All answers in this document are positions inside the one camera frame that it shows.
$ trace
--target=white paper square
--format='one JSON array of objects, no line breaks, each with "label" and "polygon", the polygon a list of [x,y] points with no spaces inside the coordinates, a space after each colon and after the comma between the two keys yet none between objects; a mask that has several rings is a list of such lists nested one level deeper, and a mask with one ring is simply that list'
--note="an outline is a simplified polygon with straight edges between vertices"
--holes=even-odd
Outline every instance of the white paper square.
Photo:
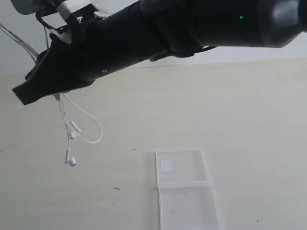
[{"label": "white paper square", "polygon": [[161,172],[171,173],[173,171],[173,161],[172,160],[161,160]]}]

